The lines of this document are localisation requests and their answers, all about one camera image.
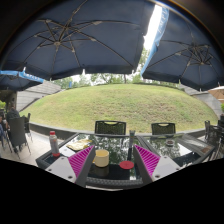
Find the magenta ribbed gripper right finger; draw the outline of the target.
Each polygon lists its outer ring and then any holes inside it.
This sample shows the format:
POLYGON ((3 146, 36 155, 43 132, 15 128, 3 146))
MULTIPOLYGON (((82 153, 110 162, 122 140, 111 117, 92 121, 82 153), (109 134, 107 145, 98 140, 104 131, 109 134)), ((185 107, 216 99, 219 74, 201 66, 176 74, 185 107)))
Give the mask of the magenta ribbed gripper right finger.
POLYGON ((168 156, 159 156, 138 145, 134 145, 133 155, 144 185, 180 170, 180 166, 168 156))

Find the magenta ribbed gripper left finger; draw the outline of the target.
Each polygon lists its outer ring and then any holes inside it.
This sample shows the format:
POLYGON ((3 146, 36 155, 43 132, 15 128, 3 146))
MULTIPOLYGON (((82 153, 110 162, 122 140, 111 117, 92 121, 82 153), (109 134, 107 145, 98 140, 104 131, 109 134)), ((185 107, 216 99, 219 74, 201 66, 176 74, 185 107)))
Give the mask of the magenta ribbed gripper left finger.
POLYGON ((95 146, 89 146, 70 157, 59 157, 49 167, 46 168, 56 176, 85 187, 87 176, 95 157, 95 146))

